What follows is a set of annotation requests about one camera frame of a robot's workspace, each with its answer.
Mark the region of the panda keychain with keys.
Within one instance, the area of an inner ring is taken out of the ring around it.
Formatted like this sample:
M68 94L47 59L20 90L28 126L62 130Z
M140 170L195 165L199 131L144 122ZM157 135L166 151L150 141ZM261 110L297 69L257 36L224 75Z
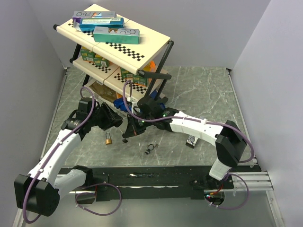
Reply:
M145 154L148 155L150 154L153 150L155 150L159 145L156 143L156 144L153 144L153 143L150 143L147 145L147 148L145 150Z

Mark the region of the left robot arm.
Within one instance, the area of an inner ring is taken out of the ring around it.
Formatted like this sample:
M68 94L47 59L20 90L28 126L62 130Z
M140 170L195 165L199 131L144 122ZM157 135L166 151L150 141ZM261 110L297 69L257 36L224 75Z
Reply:
M78 108L63 122L44 157L27 175L18 175L14 181L17 207L22 209L23 215L30 211L48 217L69 192L78 187L90 189L94 183L91 168L75 166L62 178L57 175L68 156L93 127L106 131L119 127L122 122L123 118L108 104L99 103L92 97L81 98Z

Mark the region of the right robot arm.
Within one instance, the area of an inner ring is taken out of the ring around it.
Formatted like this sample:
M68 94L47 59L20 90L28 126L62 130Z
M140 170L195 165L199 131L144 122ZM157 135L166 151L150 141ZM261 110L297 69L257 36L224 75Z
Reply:
M232 121L221 123L195 118L173 108L162 109L154 100L150 106L142 106L141 111L135 113L128 105L132 100L131 97L123 97L130 128L124 137L139 135L148 126L154 126L159 130L183 133L208 142L217 152L206 180L211 188L218 188L223 183L231 169L242 163L241 157L246 146L252 145Z

